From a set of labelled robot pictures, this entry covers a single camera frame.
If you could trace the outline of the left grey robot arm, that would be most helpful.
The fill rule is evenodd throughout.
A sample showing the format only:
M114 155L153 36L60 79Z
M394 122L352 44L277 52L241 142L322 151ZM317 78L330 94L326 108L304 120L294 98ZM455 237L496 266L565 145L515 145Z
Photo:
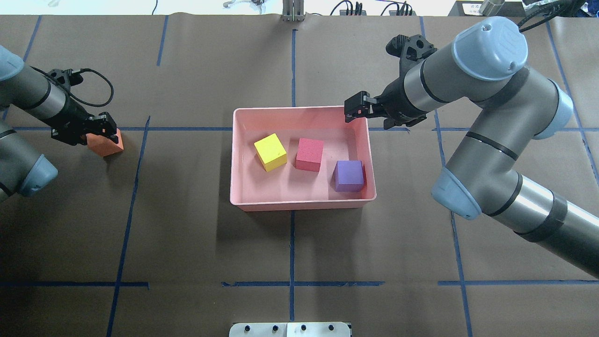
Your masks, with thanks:
M47 128L51 139L69 146L83 145L99 156L122 152L121 130L110 113L88 113L86 107L101 108L78 98L73 86L83 83L90 68L43 71L24 59L0 49L0 93L2 111L23 111L34 126ZM0 130L1 200L18 194L30 197L58 175L58 169L14 128L1 118Z

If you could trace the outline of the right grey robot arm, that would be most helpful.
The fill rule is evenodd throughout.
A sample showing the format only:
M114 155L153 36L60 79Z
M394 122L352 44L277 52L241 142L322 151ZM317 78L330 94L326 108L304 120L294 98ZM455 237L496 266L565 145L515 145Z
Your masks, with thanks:
M469 99L481 113L442 168L433 199L467 220L485 214L597 277L597 216L513 168L531 140L553 136L574 111L572 98L527 64L518 26L493 16L441 49L421 35L398 35L386 50L400 60L399 77L379 96L362 90L347 98L345 121L382 117L385 130L411 127Z

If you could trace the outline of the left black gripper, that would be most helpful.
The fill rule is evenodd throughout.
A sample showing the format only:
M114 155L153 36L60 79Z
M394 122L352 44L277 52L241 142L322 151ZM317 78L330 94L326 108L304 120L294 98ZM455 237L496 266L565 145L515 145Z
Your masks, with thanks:
M55 129L51 129L51 138L53 140L66 143L67 145L75 146L87 145L87 135L101 136L112 141L115 144L119 143L117 135L117 124L110 113L103 112L97 117L88 117L82 121L68 122L66 125Z

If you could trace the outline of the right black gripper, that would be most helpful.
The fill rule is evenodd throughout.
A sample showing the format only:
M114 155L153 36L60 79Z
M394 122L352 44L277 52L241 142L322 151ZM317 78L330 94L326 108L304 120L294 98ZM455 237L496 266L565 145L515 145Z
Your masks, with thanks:
M379 96L372 98L361 90L344 101L344 121L351 123L358 118L384 117L384 129L395 126L413 127L424 121L427 111L418 109L407 97L404 77L391 82Z

